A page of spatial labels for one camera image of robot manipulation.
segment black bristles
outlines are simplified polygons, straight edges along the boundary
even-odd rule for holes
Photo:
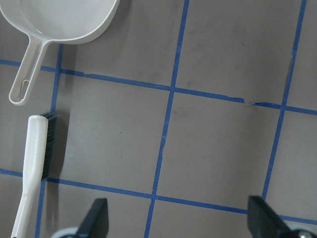
[[[53,149],[55,143],[55,133],[57,125],[57,115],[55,113],[45,113],[41,116],[49,120],[48,135],[46,140],[45,159],[42,173],[42,180],[46,179],[50,173],[51,160],[53,157]]]

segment gray tile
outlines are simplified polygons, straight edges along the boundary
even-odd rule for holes
[[[17,67],[0,65],[0,168],[21,172],[28,117],[50,110],[54,74],[41,71],[29,102],[16,106],[8,95],[17,71]]]
[[[301,1],[191,1],[177,86],[281,103]]]
[[[246,208],[261,194],[279,111],[176,94],[158,194]]]
[[[63,67],[169,85],[183,1],[121,1],[96,40],[65,46]]]
[[[21,62],[29,44],[26,34],[20,32],[10,25],[0,13],[0,59]],[[49,46],[43,65],[55,67],[57,59],[58,44]]]
[[[288,105],[317,110],[317,2],[307,1]]]
[[[0,190],[0,237],[10,237],[22,194],[22,178],[0,175]],[[39,193],[34,201],[26,237],[34,237],[35,234],[38,197]]]
[[[150,238],[245,237],[251,234],[244,214],[157,201]]]
[[[286,112],[267,200],[279,214],[316,219],[317,117]]]
[[[41,236],[78,227],[96,198],[107,198],[109,233],[107,238],[143,237],[151,200],[98,190],[47,183]]]
[[[67,146],[56,147],[52,176],[151,193],[167,98],[166,91],[63,75],[56,111]]]

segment white plastic scoop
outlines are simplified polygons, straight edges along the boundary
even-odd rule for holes
[[[7,21],[27,34],[29,45],[9,99],[25,105],[51,43],[92,41],[109,26],[120,0],[0,0]]]

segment white brush handle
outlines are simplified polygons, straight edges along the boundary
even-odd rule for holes
[[[29,117],[23,164],[22,197],[11,238],[25,238],[34,197],[41,183],[47,133],[48,120],[45,117]]]

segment blue tape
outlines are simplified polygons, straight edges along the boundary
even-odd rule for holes
[[[0,64],[3,65],[9,65],[9,66],[15,66],[15,67],[20,67],[21,66],[21,62],[17,62],[17,61],[13,61],[13,60],[7,60],[7,59],[0,59]],[[56,72],[56,69],[53,67],[48,67],[48,66],[42,66],[41,67],[42,71],[46,71],[46,72]]]
[[[20,67],[21,62],[17,62],[17,61],[13,61],[13,60],[0,59],[0,64]]]
[[[185,0],[184,6],[183,6],[181,23],[180,23],[180,27],[179,27],[177,47],[176,47],[173,73],[172,73],[172,80],[171,80],[171,85],[170,85],[170,92],[169,92],[169,96],[168,96],[168,101],[167,101],[167,108],[166,108],[166,113],[165,113],[163,132],[162,132],[161,142],[160,142],[160,146],[159,146],[158,161],[157,161],[154,182],[153,182],[152,195],[154,196],[154,198],[152,199],[151,205],[149,207],[147,223],[146,223],[146,227],[145,227],[145,231],[144,231],[144,238],[148,238],[150,235],[150,229],[151,229],[152,218],[153,218],[153,211],[154,211],[154,206],[155,206],[155,197],[156,197],[156,194],[158,191],[158,185],[159,185],[158,181],[159,181],[162,160],[163,160],[163,149],[164,149],[164,146],[166,143],[169,120],[170,120],[170,115],[171,115],[172,105],[173,105],[173,100],[174,100],[174,92],[175,92],[177,73],[178,73],[178,67],[179,67],[179,59],[180,59],[180,54],[181,54],[182,44],[183,44],[183,39],[184,39],[184,32],[185,32],[188,7],[189,7],[189,0]]]
[[[43,203],[44,203],[44,195],[45,195],[45,185],[46,185],[46,180],[43,180],[41,182],[40,195],[39,195],[38,213],[36,217],[36,227],[35,227],[35,238],[40,238],[42,211],[43,211]]]
[[[53,183],[58,183],[58,184],[88,188],[88,189],[105,191],[105,192],[113,192],[113,193],[124,194],[124,195],[135,196],[135,197],[143,197],[143,198],[149,198],[149,199],[152,198],[152,195],[147,194],[147,193],[134,192],[134,191],[113,188],[113,187],[100,186],[100,185],[93,185],[93,184],[83,183],[83,182],[74,182],[74,181],[63,180],[63,179],[58,179],[58,178],[48,178],[47,181],[53,182]]]
[[[5,169],[0,169],[0,175],[11,175],[16,177],[22,177],[22,173],[20,172],[15,172],[15,171],[5,170]]]
[[[286,110],[290,111],[290,112],[295,112],[295,113],[303,113],[303,114],[309,114],[309,115],[317,116],[317,111],[310,110],[310,109],[286,106]]]
[[[305,224],[317,225],[316,220],[310,220],[310,219],[304,219],[304,218],[298,218],[298,217],[289,217],[289,216],[283,216],[283,215],[280,215],[280,218],[290,222],[300,222]]]
[[[306,0],[302,0],[301,3],[301,8],[298,16],[298,22],[297,22],[297,27],[296,27],[296,34],[295,34],[295,39],[294,39],[294,44],[293,44],[293,50],[292,50],[292,59],[291,59],[291,65],[290,65],[290,70],[289,70],[289,75],[286,81],[286,86],[283,94],[283,100],[282,100],[282,105],[280,108],[280,116],[278,118],[277,122],[277,127],[276,127],[276,132],[274,136],[274,142],[272,146],[272,151],[271,151],[271,156],[270,160],[268,163],[267,167],[267,172],[266,172],[266,177],[264,181],[264,187],[262,191],[262,198],[265,200],[268,192],[268,187],[273,171],[273,166],[274,166],[274,160],[275,160],[275,155],[276,155],[276,150],[278,146],[278,141],[279,137],[281,134],[281,129],[282,129],[282,124],[283,124],[283,119],[284,119],[284,113],[286,110],[286,104],[287,104],[287,99],[288,99],[288,94],[289,90],[291,87],[291,82],[292,82],[292,76],[293,76],[293,71],[295,67],[295,61],[296,61],[296,55],[297,55],[297,49],[298,49],[298,44],[299,44],[299,39],[301,35],[301,30],[302,30],[302,25],[303,25],[303,19],[304,19],[304,14],[305,14],[305,8],[306,8]]]
[[[189,201],[189,200],[172,198],[172,197],[158,196],[157,200],[165,201],[165,202],[179,203],[179,204],[195,206],[195,207],[204,207],[204,208],[226,211],[226,212],[234,212],[234,213],[240,213],[240,214],[247,214],[248,213],[248,211],[245,209],[220,206],[220,205],[214,205],[214,204],[203,203],[203,202],[195,202],[195,201]]]
[[[265,108],[281,109],[281,105],[275,104],[275,103],[255,102],[255,103],[250,103],[250,105],[265,107]]]
[[[141,82],[141,81],[136,81],[136,80],[131,80],[131,79],[116,78],[116,77],[105,76],[105,75],[94,74],[94,73],[86,74],[84,72],[70,70],[70,69],[64,69],[64,68],[61,69],[61,73],[79,76],[79,77],[93,78],[93,79],[98,79],[98,80],[103,80],[103,81],[115,82],[115,83],[123,83],[123,84],[128,84],[128,85],[146,87],[146,88],[154,88],[154,89],[165,90],[165,91],[170,90],[170,87],[165,86],[165,85]]]
[[[5,169],[0,169],[0,174],[22,177],[22,173],[10,171],[10,170],[5,170]],[[41,183],[36,234],[39,234],[39,231],[40,231],[41,215],[42,215],[42,209],[43,209],[43,203],[44,203],[44,191],[45,191],[45,186],[46,186],[45,181],[57,183],[57,184],[64,184],[64,185],[68,185],[68,186],[81,187],[81,188],[87,188],[87,189],[106,191],[106,192],[112,192],[112,193],[118,193],[118,194],[123,194],[123,195],[151,199],[152,202],[151,202],[151,205],[149,207],[149,212],[152,212],[152,215],[153,215],[153,211],[154,211],[155,200],[178,203],[178,204],[195,206],[195,207],[208,208],[208,209],[219,210],[219,211],[227,211],[227,212],[233,212],[233,213],[247,214],[247,210],[235,208],[235,207],[220,206],[220,205],[215,205],[215,204],[210,204],[210,203],[203,203],[203,202],[197,202],[197,201],[191,201],[191,200],[185,200],[185,199],[179,199],[179,198],[173,198],[173,197],[152,195],[152,194],[147,194],[147,193],[141,193],[141,192],[135,192],[135,191],[130,191],[130,190],[93,185],[93,184],[82,183],[82,182],[63,180],[63,179],[58,179],[58,178],[48,178],[48,179],[42,181],[42,183]],[[286,221],[293,221],[293,222],[317,225],[317,220],[310,220],[310,219],[297,218],[297,217],[289,217],[289,216],[283,216],[283,215],[280,215],[280,217]]]
[[[207,92],[201,92],[201,91],[196,91],[196,90],[191,90],[191,89],[175,88],[175,92],[194,95],[194,96],[200,96],[200,97],[206,97],[206,98],[220,99],[220,100],[236,102],[236,103],[244,103],[243,98],[231,98],[231,97],[221,95],[221,94],[207,93]]]
[[[54,86],[53,86],[52,102],[51,102],[51,113],[55,112],[55,110],[56,110],[62,55],[63,55],[63,44],[60,44],[58,47],[58,54],[57,54],[57,61],[56,61],[56,69],[55,69],[56,73],[55,73],[55,77],[54,77]]]

